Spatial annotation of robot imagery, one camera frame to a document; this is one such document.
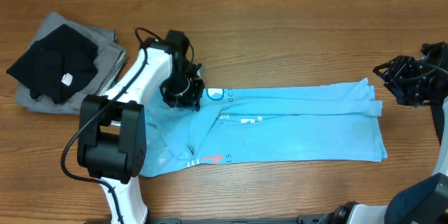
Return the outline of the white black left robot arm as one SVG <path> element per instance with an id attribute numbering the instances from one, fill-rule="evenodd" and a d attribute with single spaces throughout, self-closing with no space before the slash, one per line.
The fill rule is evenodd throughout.
<path id="1" fill-rule="evenodd" d="M 204 82 L 200 64 L 187 58 L 193 46 L 182 31 L 166 38 L 150 34 L 139 42 L 139 55 L 122 79 L 103 95 L 81 103 L 75 135 L 77 161 L 88 182 L 103 189 L 110 223 L 148 223 L 138 175 L 146 157 L 145 109 L 156 93 L 171 108 L 200 109 Z"/>

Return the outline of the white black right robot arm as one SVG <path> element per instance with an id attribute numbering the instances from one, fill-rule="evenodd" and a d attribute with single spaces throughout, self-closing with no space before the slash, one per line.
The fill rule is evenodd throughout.
<path id="1" fill-rule="evenodd" d="M 423 43 L 419 55 L 399 55 L 373 69 L 397 102 L 381 121 L 395 181 L 390 202 L 347 202 L 320 223 L 447 222 L 447 43 Z"/>

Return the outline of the light blue t-shirt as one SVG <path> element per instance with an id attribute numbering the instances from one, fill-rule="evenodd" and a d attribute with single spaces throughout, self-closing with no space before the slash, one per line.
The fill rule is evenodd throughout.
<path id="1" fill-rule="evenodd" d="M 311 87 L 206 89 L 200 108 L 146 105 L 146 158 L 154 177 L 200 164 L 386 158 L 382 103 L 367 79 Z"/>

